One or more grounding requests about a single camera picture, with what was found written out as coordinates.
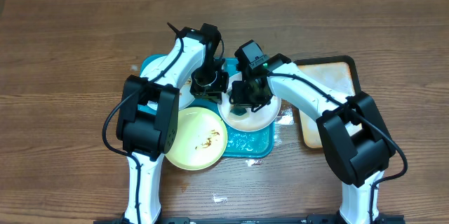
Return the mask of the green and yellow sponge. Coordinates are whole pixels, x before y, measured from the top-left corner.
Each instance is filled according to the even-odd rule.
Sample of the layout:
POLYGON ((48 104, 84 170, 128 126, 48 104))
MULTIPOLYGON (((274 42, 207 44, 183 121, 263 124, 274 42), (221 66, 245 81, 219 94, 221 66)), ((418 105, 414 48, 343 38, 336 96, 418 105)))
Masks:
POLYGON ((231 113, 235 114, 236 116, 243 116, 246 112, 246 108, 244 107, 233 107, 231 109, 231 113))

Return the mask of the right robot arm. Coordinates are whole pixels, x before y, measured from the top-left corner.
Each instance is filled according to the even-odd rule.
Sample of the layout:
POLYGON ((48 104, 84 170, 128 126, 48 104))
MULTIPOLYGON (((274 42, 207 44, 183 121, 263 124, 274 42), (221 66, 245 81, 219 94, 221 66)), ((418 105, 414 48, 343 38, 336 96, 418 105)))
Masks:
POLYGON ((234 55, 242 79, 232 84, 230 103, 257 112, 277 97, 304 112, 316 123, 326 161, 342 181, 337 221, 381 223, 377 189, 396 147, 372 97, 324 86, 286 56, 264 54, 253 40, 234 55))

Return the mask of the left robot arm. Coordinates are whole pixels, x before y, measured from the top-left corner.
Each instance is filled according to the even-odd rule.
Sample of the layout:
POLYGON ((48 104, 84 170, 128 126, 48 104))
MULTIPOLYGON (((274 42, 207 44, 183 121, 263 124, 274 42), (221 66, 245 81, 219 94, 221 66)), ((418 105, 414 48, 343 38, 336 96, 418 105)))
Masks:
POLYGON ((116 137, 123 143, 130 168, 128 207, 123 223, 155 223, 161 215, 159 186, 165 154, 177 134, 180 90, 191 82, 195 98, 222 102, 229 75, 215 52, 222 41, 218 28, 184 27, 175 31, 171 52, 158 64, 150 63, 140 76, 123 86, 116 137))

